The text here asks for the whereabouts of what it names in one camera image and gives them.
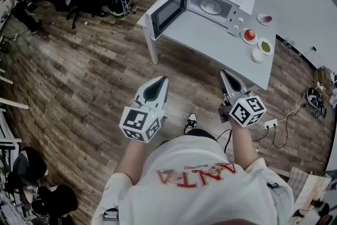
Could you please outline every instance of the sneaker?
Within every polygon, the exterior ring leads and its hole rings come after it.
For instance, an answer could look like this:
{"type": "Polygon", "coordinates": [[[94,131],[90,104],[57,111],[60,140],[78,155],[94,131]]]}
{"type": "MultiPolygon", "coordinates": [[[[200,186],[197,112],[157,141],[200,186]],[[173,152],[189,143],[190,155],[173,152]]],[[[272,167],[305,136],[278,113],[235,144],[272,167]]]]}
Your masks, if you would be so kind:
{"type": "Polygon", "coordinates": [[[184,135],[186,135],[190,130],[194,130],[196,127],[196,114],[190,113],[190,115],[187,118],[186,126],[184,129],[184,135]]]}

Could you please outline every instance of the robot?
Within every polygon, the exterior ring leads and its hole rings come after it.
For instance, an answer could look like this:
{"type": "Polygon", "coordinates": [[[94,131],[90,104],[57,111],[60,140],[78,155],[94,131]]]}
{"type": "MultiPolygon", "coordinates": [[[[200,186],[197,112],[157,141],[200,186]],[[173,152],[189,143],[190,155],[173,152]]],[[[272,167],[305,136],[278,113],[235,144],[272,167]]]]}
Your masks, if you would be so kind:
{"type": "MultiPolygon", "coordinates": [[[[219,82],[224,95],[219,107],[222,123],[232,116],[242,127],[258,122],[266,108],[258,96],[251,96],[244,82],[235,74],[220,71],[219,82]]],[[[154,78],[142,85],[130,106],[124,108],[120,121],[123,134],[133,140],[149,143],[163,126],[164,104],[169,80],[166,76],[154,78]]]]}

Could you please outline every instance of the white table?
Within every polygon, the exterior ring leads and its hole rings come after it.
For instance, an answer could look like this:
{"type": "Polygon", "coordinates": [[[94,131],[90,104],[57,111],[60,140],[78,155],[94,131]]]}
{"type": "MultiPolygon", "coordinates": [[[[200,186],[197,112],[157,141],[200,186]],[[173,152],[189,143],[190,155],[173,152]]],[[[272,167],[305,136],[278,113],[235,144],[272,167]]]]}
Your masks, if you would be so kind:
{"type": "MultiPolygon", "coordinates": [[[[137,25],[143,28],[152,62],[158,64],[156,44],[146,29],[145,15],[137,25]]],[[[255,1],[253,15],[245,25],[254,29],[259,38],[265,37],[275,46],[275,17],[270,9],[259,6],[259,0],[255,1]],[[260,24],[256,19],[259,13],[271,15],[274,18],[272,24],[269,26],[260,24]]],[[[216,61],[253,83],[254,86],[249,88],[251,91],[259,88],[266,90],[268,87],[274,55],[265,56],[262,63],[255,63],[251,58],[251,53],[257,45],[248,45],[240,36],[235,37],[229,34],[227,29],[220,24],[194,12],[186,11],[166,29],[162,36],[216,61]]]]}

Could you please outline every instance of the plate in microwave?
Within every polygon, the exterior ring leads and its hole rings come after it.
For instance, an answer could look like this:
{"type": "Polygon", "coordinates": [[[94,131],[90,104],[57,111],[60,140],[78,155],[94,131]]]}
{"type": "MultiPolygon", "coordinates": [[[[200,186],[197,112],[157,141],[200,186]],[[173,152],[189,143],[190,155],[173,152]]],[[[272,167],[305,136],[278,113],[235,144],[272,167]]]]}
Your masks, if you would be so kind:
{"type": "Polygon", "coordinates": [[[219,5],[219,3],[213,0],[204,0],[203,2],[201,2],[200,6],[204,12],[207,12],[209,14],[215,15],[221,12],[221,6],[219,5]]]}

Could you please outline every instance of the small white bowl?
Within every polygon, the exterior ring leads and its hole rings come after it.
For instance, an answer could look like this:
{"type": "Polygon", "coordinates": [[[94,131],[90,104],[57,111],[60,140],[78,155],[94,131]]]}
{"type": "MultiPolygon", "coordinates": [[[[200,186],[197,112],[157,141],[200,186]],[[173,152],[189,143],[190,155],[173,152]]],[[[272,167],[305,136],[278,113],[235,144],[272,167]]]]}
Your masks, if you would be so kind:
{"type": "Polygon", "coordinates": [[[264,60],[264,54],[260,48],[254,48],[252,50],[252,59],[254,62],[261,63],[264,60]]]}
{"type": "Polygon", "coordinates": [[[266,14],[263,14],[263,13],[260,13],[256,19],[259,21],[260,24],[263,24],[263,25],[270,25],[272,23],[272,21],[268,22],[268,23],[265,23],[265,22],[262,22],[262,19],[267,17],[268,15],[266,14]]]}
{"type": "Polygon", "coordinates": [[[245,33],[246,30],[248,30],[248,29],[250,29],[250,28],[245,27],[245,28],[241,29],[241,31],[240,31],[241,38],[245,41],[245,43],[248,43],[249,45],[255,45],[255,44],[257,43],[257,41],[259,40],[259,38],[257,37],[256,32],[255,32],[255,39],[253,39],[252,41],[248,41],[248,40],[246,40],[246,38],[244,37],[244,33],[245,33]]]}

